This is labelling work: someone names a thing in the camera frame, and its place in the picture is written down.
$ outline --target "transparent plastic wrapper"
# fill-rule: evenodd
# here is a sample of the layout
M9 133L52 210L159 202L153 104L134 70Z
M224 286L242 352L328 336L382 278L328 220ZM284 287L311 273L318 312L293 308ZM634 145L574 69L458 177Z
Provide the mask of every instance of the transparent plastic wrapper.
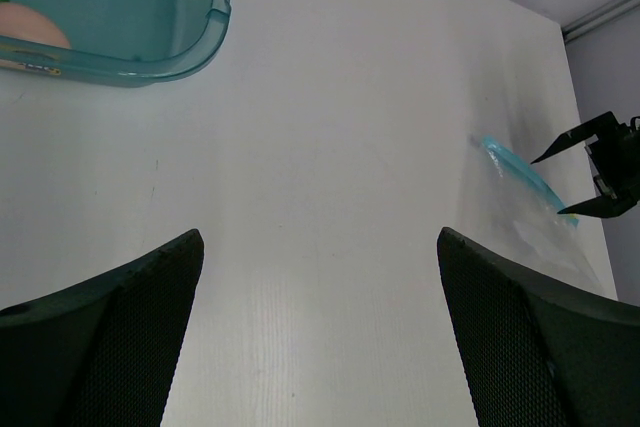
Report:
M509 149L492 137L474 144L473 190L483 212L475 218L482 225L472 227L474 240L537 272L604 295L578 241L579 220L558 215L563 202Z

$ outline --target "table surface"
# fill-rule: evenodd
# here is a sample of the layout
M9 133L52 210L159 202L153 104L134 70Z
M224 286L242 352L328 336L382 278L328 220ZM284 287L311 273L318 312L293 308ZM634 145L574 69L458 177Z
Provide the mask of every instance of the table surface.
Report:
M579 122L559 27L506 0L233 6L183 81L0 73L0 307L198 227L163 425L475 425L436 238L489 215L470 135L533 158ZM593 195L581 149L540 172ZM578 230L615 297L600 222Z

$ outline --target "pink object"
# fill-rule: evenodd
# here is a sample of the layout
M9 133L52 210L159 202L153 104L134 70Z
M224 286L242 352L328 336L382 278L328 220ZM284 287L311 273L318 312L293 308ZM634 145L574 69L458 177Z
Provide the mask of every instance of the pink object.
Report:
M0 2L0 35L70 49L64 33L47 17L14 2Z

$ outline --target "blue plastic container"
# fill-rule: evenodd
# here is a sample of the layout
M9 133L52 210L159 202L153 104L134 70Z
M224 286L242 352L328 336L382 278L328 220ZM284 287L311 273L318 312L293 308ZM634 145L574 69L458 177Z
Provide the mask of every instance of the blue plastic container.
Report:
M53 20L72 49L0 36L0 60L26 71L124 86L200 70L220 48L231 13L229 0L11 1Z

